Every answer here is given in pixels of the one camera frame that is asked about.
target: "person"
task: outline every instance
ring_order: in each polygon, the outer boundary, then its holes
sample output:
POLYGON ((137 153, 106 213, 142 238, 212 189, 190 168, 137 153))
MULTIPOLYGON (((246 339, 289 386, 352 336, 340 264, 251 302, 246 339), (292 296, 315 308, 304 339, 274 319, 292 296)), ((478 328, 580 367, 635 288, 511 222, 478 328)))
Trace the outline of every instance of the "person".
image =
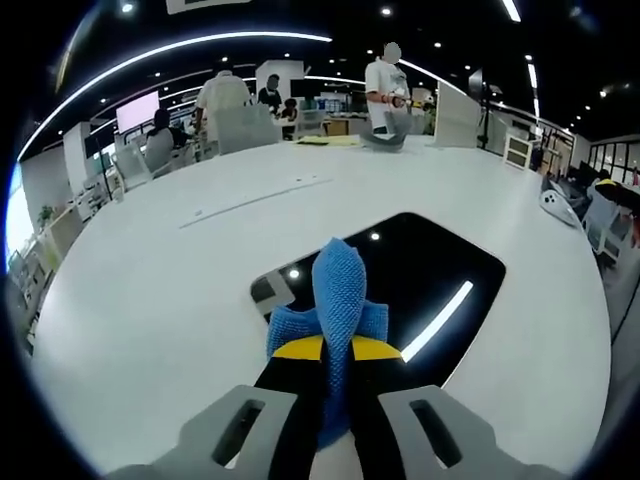
POLYGON ((286 118, 290 122, 294 122, 298 118, 298 102, 294 98, 290 98, 284 102, 284 110, 280 113, 280 118, 286 118))
POLYGON ((184 147, 189 136, 182 130, 170 127, 171 114, 161 108, 153 116, 153 130, 147 133, 145 163, 151 172, 155 172, 171 160, 174 148, 184 147))
POLYGON ((207 144, 218 141, 218 129, 216 127, 213 112, 229 108, 237 108, 248 105, 251 102, 251 94, 247 84, 240 77, 236 77, 230 70, 218 72, 214 78, 207 82, 200 90, 196 100, 195 131, 199 134, 202 130, 204 111, 207 111, 207 144))
POLYGON ((267 86, 262 88, 258 92, 258 103, 264 103, 269 106, 269 111, 277 115, 280 105, 282 105, 282 98, 278 92, 278 85, 280 84, 280 77, 275 73, 269 75, 267 79, 267 86))
POLYGON ((382 58, 376 58, 364 73, 367 107, 375 134, 388 133, 385 113, 400 111, 409 98, 407 77, 396 66, 401 55, 402 51, 397 43, 388 43, 382 58))
POLYGON ((598 172, 598 176, 596 179, 591 182, 591 186, 587 189, 587 197, 593 199, 593 194, 596 191, 596 185, 603 180, 609 180, 611 178, 611 173, 606 168, 603 168, 598 172))
MULTIPOLYGON (((298 118, 298 102, 294 98, 290 98, 284 102, 284 110, 280 113, 280 118, 295 122, 298 118)), ((285 140, 293 140, 296 131, 295 126, 282 127, 282 138, 285 140)))

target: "white chair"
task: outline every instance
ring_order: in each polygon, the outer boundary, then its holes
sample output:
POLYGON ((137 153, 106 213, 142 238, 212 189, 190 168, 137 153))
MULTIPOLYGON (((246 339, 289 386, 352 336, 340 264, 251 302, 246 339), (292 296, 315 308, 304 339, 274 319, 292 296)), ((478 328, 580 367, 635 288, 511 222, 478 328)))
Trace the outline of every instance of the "white chair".
POLYGON ((296 118, 293 139, 297 140, 307 135, 325 136, 324 121, 325 113, 322 110, 300 110, 296 118))
POLYGON ((280 129, 271 120, 266 105, 216 110, 220 155, 278 143, 280 129))
POLYGON ((134 142, 117 150, 115 166, 122 178, 125 191, 132 190, 153 180, 153 175, 145 163, 140 147, 134 142))
POLYGON ((161 177, 171 171, 173 153, 173 135, 165 128, 147 139, 144 161, 153 178, 161 177))
POLYGON ((620 217, 620 208, 615 203, 604 198, 595 189, 590 189, 589 193, 592 201, 582 221, 587 239, 596 254, 606 253, 617 260, 622 241, 630 231, 630 224, 621 225, 624 222, 620 217))

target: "white shirt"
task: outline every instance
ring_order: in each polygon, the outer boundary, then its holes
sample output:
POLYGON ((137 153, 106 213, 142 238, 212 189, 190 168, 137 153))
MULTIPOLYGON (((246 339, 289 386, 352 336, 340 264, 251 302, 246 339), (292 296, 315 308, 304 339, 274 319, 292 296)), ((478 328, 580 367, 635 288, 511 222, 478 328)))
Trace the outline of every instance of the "white shirt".
MULTIPOLYGON (((393 93, 401 97, 409 97, 407 77, 404 72, 395 65, 387 63, 380 58, 377 58, 375 62, 367 66, 364 72, 364 78, 367 93, 378 92, 383 95, 393 93)), ((369 101, 367 101, 367 107, 369 108, 373 128, 387 126, 384 115, 385 112, 402 110, 401 108, 393 107, 393 105, 369 101)))
POLYGON ((207 141, 218 140, 218 129, 213 112, 249 104, 251 94, 244 81, 233 75, 220 75, 208 80, 198 94, 196 107, 206 110, 207 141))

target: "monitor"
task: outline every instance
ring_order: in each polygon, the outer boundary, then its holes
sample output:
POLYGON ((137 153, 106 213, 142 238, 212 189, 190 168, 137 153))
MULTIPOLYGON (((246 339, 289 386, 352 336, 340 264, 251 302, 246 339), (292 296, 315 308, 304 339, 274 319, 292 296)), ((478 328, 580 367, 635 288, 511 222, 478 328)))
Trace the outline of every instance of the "monitor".
POLYGON ((116 110, 118 130, 124 133, 143 123, 152 120, 156 110, 160 108, 158 92, 152 92, 116 110))

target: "white wall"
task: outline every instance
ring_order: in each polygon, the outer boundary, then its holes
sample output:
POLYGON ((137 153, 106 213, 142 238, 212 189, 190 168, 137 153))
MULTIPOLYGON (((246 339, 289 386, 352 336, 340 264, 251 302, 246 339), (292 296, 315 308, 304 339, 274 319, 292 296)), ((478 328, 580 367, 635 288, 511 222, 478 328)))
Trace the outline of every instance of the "white wall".
POLYGON ((38 215, 43 206, 61 206, 72 198, 64 147, 42 152, 23 161, 20 167, 29 218, 38 231, 38 215))
POLYGON ((64 134, 64 158, 67 165, 67 175, 71 191, 75 195, 82 192, 85 180, 93 176, 84 146, 84 139, 89 136, 89 131, 89 123, 82 122, 64 134))
POLYGON ((580 166, 580 162, 588 162, 590 151, 591 151, 591 142, 580 135, 574 134, 573 155, 571 155, 571 166, 578 168, 580 166))
POLYGON ((438 82, 438 92, 435 145, 476 148, 480 105, 442 82, 438 82))
POLYGON ((256 70, 256 95, 267 86, 269 75, 280 77, 278 91, 282 102, 291 98, 291 80, 304 78, 304 63, 297 60, 267 60, 256 70))
POLYGON ((629 168, 640 169, 640 143, 629 144, 629 168))

